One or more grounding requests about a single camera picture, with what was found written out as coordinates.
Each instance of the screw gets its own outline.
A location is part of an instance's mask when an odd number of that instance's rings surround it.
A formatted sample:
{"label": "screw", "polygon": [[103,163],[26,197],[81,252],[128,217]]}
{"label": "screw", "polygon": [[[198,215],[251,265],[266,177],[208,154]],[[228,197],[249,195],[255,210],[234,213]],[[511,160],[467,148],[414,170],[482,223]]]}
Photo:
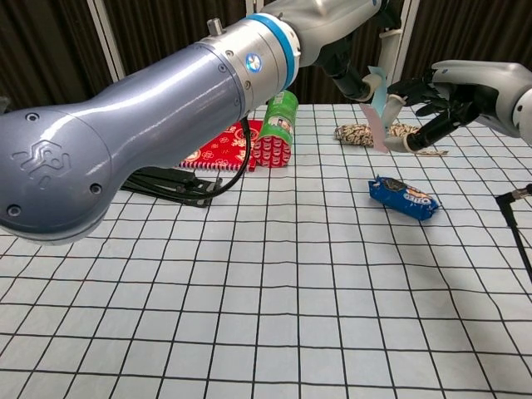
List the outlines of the screw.
{"label": "screw", "polygon": [[39,119],[39,115],[33,112],[26,115],[26,121],[34,122],[34,121],[38,121],[38,119]]}
{"label": "screw", "polygon": [[95,183],[94,185],[91,186],[91,192],[92,192],[94,195],[99,195],[99,194],[101,194],[101,186]]}
{"label": "screw", "polygon": [[20,206],[18,205],[11,205],[9,208],[7,208],[7,214],[11,216],[12,218],[16,218],[17,216],[20,216],[22,213],[22,209],[20,209]]}

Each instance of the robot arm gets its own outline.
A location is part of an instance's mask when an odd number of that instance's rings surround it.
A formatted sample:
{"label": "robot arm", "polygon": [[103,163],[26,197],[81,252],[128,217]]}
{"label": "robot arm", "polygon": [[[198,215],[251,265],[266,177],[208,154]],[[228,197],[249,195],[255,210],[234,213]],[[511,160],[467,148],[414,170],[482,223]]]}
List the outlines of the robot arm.
{"label": "robot arm", "polygon": [[281,18],[293,27],[301,41],[301,66],[321,67],[340,92],[348,99],[364,102],[373,97],[381,85],[378,75],[363,78],[351,63],[352,37],[355,29],[375,17],[379,26],[389,31],[381,35],[380,64],[386,70],[395,59],[401,34],[401,18],[389,0],[278,0],[262,12]]}
{"label": "robot arm", "polygon": [[0,227],[41,244],[87,236],[126,179],[170,168],[277,95],[387,0],[278,0],[89,101],[0,117]]}
{"label": "robot arm", "polygon": [[472,121],[532,144],[532,72],[520,64],[437,62],[424,77],[399,81],[388,92],[385,126],[402,106],[425,103],[417,115],[440,113],[415,134],[387,138],[390,150],[416,152]]}

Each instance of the blue light ring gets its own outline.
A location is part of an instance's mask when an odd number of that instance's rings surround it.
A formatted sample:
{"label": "blue light ring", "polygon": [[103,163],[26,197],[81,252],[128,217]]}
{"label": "blue light ring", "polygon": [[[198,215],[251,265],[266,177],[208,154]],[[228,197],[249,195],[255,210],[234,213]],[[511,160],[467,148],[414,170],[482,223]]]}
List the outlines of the blue light ring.
{"label": "blue light ring", "polygon": [[273,35],[279,41],[279,44],[281,45],[281,48],[283,49],[283,52],[284,52],[284,57],[286,59],[287,75],[286,75],[286,82],[284,82],[283,90],[286,89],[288,86],[290,86],[290,83],[292,82],[293,77],[296,72],[295,57],[293,56],[292,46],[290,45],[290,41],[288,40],[288,37],[283,32],[283,30],[279,26],[277,26],[277,24],[274,21],[272,21],[271,19],[263,15],[251,14],[250,16],[246,17],[246,19],[251,19],[257,22],[261,22],[273,33]]}

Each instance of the black cable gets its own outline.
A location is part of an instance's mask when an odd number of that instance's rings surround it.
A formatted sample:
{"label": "black cable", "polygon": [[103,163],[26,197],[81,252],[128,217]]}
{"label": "black cable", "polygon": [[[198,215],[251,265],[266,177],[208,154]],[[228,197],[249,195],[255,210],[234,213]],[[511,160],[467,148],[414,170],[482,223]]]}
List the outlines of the black cable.
{"label": "black cable", "polygon": [[517,245],[517,249],[519,250],[519,254],[521,255],[521,259],[523,259],[523,263],[525,264],[526,272],[529,274],[530,282],[532,282],[532,264],[530,264],[529,257],[526,254],[525,246],[523,245],[523,240],[521,239],[521,234],[517,227],[510,226],[510,229],[514,235],[515,243]]}
{"label": "black cable", "polygon": [[530,264],[529,257],[526,253],[525,245],[523,244],[519,229],[517,228],[514,210],[511,206],[511,204],[513,204],[516,200],[521,200],[527,195],[532,195],[532,185],[527,185],[526,188],[522,190],[515,190],[511,193],[500,195],[496,197],[496,201],[499,205],[500,212],[505,217],[506,223],[514,235],[515,245],[519,250],[519,254],[523,260],[523,264],[525,265],[526,273],[529,275],[530,282],[532,282],[532,264]]}
{"label": "black cable", "polygon": [[228,190],[230,190],[236,183],[240,180],[246,169],[248,169],[248,163],[249,158],[251,157],[251,129],[249,127],[249,121],[248,117],[245,116],[240,123],[242,124],[242,130],[244,131],[244,138],[246,140],[246,155],[244,157],[244,162],[240,166],[239,171],[236,173],[236,175],[231,179],[231,181],[225,185],[224,187],[221,187],[217,190],[210,191],[206,194],[187,194],[187,193],[178,193],[173,190],[164,189],[162,187],[159,187],[158,185],[150,185],[146,182],[137,179],[135,176],[131,176],[128,180],[133,183],[134,185],[138,185],[139,187],[150,190],[154,192],[157,195],[160,195],[161,197],[166,198],[178,198],[180,200],[190,200],[190,201],[200,201],[200,200],[211,200],[214,197],[217,197]]}

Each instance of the robot logo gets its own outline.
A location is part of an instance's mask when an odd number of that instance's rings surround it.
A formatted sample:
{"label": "robot logo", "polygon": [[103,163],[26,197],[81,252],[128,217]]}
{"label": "robot logo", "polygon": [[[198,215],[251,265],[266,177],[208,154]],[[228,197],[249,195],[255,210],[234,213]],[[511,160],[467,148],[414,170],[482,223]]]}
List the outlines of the robot logo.
{"label": "robot logo", "polygon": [[248,54],[246,56],[246,67],[252,73],[259,73],[263,69],[263,60],[257,54]]}
{"label": "robot logo", "polygon": [[38,180],[41,190],[48,187],[52,177],[61,177],[71,169],[70,156],[62,147],[48,140],[41,140],[32,145],[31,154],[16,152],[11,157],[21,162],[20,169],[28,173],[30,179]]}

